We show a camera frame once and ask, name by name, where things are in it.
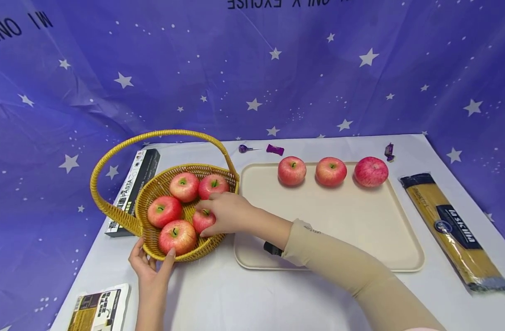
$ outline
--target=hand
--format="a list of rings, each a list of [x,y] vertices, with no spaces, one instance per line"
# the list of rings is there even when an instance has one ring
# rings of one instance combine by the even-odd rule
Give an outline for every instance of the hand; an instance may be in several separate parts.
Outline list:
[[[198,203],[196,209],[208,209],[216,216],[216,223],[201,232],[201,237],[245,231],[260,211],[243,196],[231,192],[212,193],[209,200]]]
[[[175,262],[175,248],[172,248],[162,262],[159,271],[156,270],[156,260],[148,255],[142,248],[144,238],[140,238],[129,256],[131,268],[138,276],[139,301],[166,301],[168,281],[172,274],[173,262]]]

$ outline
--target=tray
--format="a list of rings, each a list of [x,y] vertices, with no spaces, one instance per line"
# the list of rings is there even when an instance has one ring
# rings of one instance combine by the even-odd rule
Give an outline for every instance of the tray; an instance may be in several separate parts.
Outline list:
[[[287,188],[277,179],[278,164],[251,164],[241,173],[241,195],[257,207],[284,219],[301,219],[323,233],[373,255],[395,272],[416,272],[424,265],[424,251],[391,183],[362,188],[354,180],[355,162],[346,163],[348,175],[337,188],[315,181],[316,163],[307,163],[304,183]],[[238,233],[234,254],[247,269],[307,270],[263,250],[264,241]]]

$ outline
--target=backdrop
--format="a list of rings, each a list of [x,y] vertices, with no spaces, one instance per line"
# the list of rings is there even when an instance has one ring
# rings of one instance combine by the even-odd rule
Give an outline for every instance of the backdrop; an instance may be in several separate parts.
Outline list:
[[[0,331],[50,327],[104,219],[99,158],[172,128],[424,133],[505,239],[505,0],[0,0]]]

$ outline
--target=wicker basket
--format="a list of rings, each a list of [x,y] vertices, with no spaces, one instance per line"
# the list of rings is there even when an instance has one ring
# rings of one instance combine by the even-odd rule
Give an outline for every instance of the wicker basket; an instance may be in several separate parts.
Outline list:
[[[223,153],[225,160],[227,161],[227,165],[229,170],[224,168],[214,167],[208,164],[183,164],[176,167],[169,168],[160,174],[157,174],[152,180],[150,180],[144,187],[141,189],[140,193],[138,193],[137,202],[135,203],[135,215],[137,217],[133,217],[128,213],[120,210],[116,206],[111,205],[109,202],[105,201],[105,199],[100,196],[97,191],[97,181],[98,175],[102,171],[103,166],[107,163],[107,161],[118,151],[123,149],[124,147],[132,144],[140,142],[141,140],[147,140],[148,138],[157,137],[157,136],[171,136],[171,135],[182,135],[182,136],[192,136],[207,140],[208,142],[213,143],[218,149]],[[138,237],[144,237],[144,250],[153,258],[163,261],[165,258],[165,254],[161,251],[159,247],[159,234],[161,230],[152,226],[148,221],[147,210],[151,203],[162,195],[170,195],[168,190],[170,181],[175,175],[188,171],[197,176],[200,180],[203,179],[206,175],[210,174],[218,174],[224,177],[230,186],[230,191],[234,193],[238,193],[239,186],[239,176],[236,173],[234,165],[230,160],[229,154],[227,150],[222,145],[219,140],[205,135],[204,133],[187,131],[187,130],[162,130],[155,132],[144,133],[143,135],[133,137],[128,139],[102,157],[102,159],[96,164],[96,167],[92,171],[92,175],[90,178],[90,192],[92,198],[94,199],[96,205],[100,210],[102,210],[105,215],[109,216],[110,219],[113,219],[121,226],[125,227],[131,233],[135,234]],[[189,222],[192,222],[192,215],[195,211],[195,205],[199,202],[199,198],[190,203],[183,204],[183,218]],[[198,258],[204,257],[211,251],[213,251],[221,240],[223,240],[224,234],[217,234],[215,236],[209,238],[199,238],[197,241],[196,248],[189,253],[184,255],[180,255],[176,257],[176,261],[178,262],[187,262],[194,261]]]

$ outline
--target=basket handle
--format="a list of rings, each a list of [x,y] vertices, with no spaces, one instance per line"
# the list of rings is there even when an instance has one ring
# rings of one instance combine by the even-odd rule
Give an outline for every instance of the basket handle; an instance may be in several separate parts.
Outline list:
[[[103,166],[109,161],[109,159],[116,153],[118,153],[121,149],[123,149],[126,146],[129,146],[132,143],[138,143],[142,140],[146,140],[149,138],[153,137],[158,137],[158,136],[191,136],[191,137],[196,137],[196,138],[201,138],[204,140],[207,140],[207,142],[213,143],[218,149],[223,153],[225,157],[225,161],[227,161],[227,165],[229,167],[229,171],[235,176],[235,178],[239,178],[238,173],[236,173],[236,169],[234,168],[234,164],[232,164],[232,161],[230,159],[229,154],[227,153],[227,150],[225,149],[225,146],[223,144],[215,139],[212,136],[205,135],[205,133],[201,132],[195,132],[195,131],[189,131],[189,130],[161,130],[161,131],[153,131],[153,132],[148,132],[148,133],[143,133],[141,135],[138,135],[136,137],[130,138],[125,140],[124,142],[119,143],[118,145],[114,146],[110,151],[108,151],[100,161],[98,161],[98,164],[96,164],[96,167],[92,171],[91,177],[90,177],[90,194],[92,195],[92,198],[94,199],[94,202],[98,206],[102,212],[109,216],[110,219],[117,220],[121,219],[123,217],[127,217],[129,219],[127,224],[122,224],[123,227],[126,228],[126,230],[130,231],[132,234],[134,234],[137,237],[142,236],[142,230],[140,227],[140,223],[136,219],[136,217],[129,215],[128,213],[124,212],[123,210],[117,208],[116,206],[111,205],[109,202],[107,202],[100,193],[98,192],[98,175],[100,172],[102,172]]]

